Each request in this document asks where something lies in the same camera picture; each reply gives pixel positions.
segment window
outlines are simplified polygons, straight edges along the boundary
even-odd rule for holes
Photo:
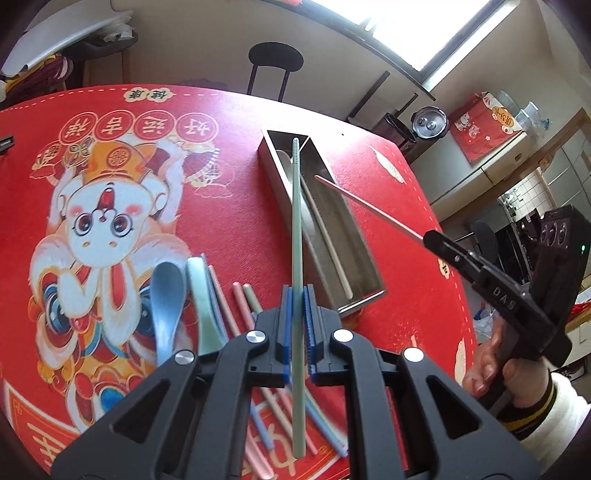
[[[293,9],[422,84],[504,0],[301,0]]]

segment silver screw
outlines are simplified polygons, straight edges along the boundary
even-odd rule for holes
[[[425,354],[421,349],[413,346],[411,348],[407,348],[403,355],[404,358],[409,362],[420,362],[425,357]]]
[[[335,340],[341,343],[347,343],[353,340],[353,333],[346,328],[341,328],[333,333]]]
[[[246,339],[250,343],[263,343],[266,338],[267,336],[265,335],[265,332],[260,330],[251,330],[246,334]]]
[[[191,350],[181,350],[174,356],[174,361],[179,365],[188,365],[195,360],[195,354]]]

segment human hand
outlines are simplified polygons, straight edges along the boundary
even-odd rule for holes
[[[474,363],[462,381],[462,387],[474,397],[483,396],[495,378],[499,364],[495,353],[502,342],[506,322],[495,316],[492,337],[478,346],[474,353]],[[548,387],[550,374],[541,361],[512,358],[502,369],[505,386],[514,398],[516,408],[528,408],[538,403]]]

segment gold crown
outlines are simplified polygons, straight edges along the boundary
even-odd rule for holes
[[[123,142],[97,142],[92,147],[88,166],[84,170],[85,183],[104,177],[124,177],[140,181],[148,170],[146,162],[156,152],[155,144],[132,147]]]

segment red bag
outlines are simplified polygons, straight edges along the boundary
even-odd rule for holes
[[[488,92],[474,94],[450,115],[452,136],[466,158],[474,162],[502,145],[522,128],[509,111]]]

